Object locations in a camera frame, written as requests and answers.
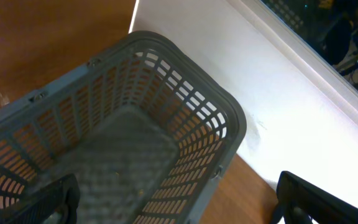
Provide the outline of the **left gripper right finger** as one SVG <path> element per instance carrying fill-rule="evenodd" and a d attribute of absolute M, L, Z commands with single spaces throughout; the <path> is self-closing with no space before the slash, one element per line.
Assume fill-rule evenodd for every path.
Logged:
<path fill-rule="evenodd" d="M 281 172 L 276 194 L 271 223 L 358 223 L 358 208 L 289 171 Z"/>

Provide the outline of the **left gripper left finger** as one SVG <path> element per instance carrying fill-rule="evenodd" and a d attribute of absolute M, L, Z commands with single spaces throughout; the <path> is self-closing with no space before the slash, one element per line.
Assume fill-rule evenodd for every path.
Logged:
<path fill-rule="evenodd" d="M 0 208 L 0 223 L 77 223 L 80 189 L 68 174 L 22 199 L 8 199 Z"/>

